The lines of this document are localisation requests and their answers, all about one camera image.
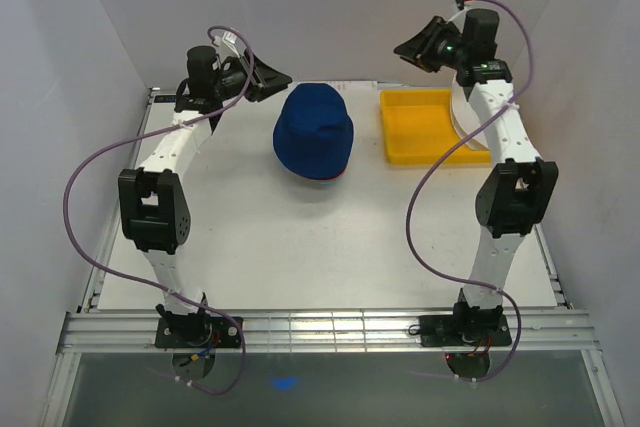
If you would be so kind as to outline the blue bucket hat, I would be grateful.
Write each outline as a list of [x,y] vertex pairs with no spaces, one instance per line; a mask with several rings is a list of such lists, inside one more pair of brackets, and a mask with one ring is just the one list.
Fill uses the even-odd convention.
[[340,93],[326,83],[301,83],[287,96],[272,145],[280,163],[300,177],[328,181],[348,166],[354,125]]

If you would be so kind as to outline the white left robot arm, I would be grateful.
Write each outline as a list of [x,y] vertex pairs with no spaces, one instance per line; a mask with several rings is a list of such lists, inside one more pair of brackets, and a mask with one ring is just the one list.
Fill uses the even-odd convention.
[[121,171],[118,192],[123,234],[166,288],[156,310],[163,318],[180,319],[178,335],[197,347],[210,339],[212,323],[200,314],[204,292],[181,272],[181,247],[191,230],[182,177],[215,132],[226,101],[261,102],[285,90],[292,78],[222,40],[189,49],[186,68],[175,94],[174,130],[137,168]]

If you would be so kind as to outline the white bucket hat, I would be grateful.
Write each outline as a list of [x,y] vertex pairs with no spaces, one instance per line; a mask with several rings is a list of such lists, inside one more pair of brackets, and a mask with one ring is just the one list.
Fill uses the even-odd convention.
[[[456,77],[453,77],[451,84],[450,117],[459,138],[466,137],[480,126],[480,121],[467,101],[464,89],[458,84]],[[488,150],[483,133],[477,134],[466,145],[474,151]]]

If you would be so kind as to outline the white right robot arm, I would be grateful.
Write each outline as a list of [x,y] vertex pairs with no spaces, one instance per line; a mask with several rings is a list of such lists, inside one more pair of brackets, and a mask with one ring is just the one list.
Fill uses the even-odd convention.
[[543,160],[532,145],[521,120],[510,69],[496,56],[499,22],[490,9],[467,11],[461,28],[435,16],[394,50],[425,72],[455,71],[480,122],[465,138],[483,134],[493,163],[475,199],[481,233],[471,274],[460,282],[453,307],[451,329],[464,344],[476,343],[501,316],[515,254],[543,219],[559,175],[556,163]]

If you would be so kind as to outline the maroon bucket hat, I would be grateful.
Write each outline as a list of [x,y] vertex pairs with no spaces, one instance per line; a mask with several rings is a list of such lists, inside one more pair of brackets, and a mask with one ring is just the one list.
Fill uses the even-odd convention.
[[345,173],[346,173],[346,170],[343,170],[342,172],[340,172],[340,173],[338,173],[338,174],[336,174],[334,176],[326,177],[326,178],[322,178],[322,179],[317,179],[317,181],[320,184],[323,184],[323,185],[324,184],[331,184],[331,183],[337,182],[339,179],[341,179],[344,176]]

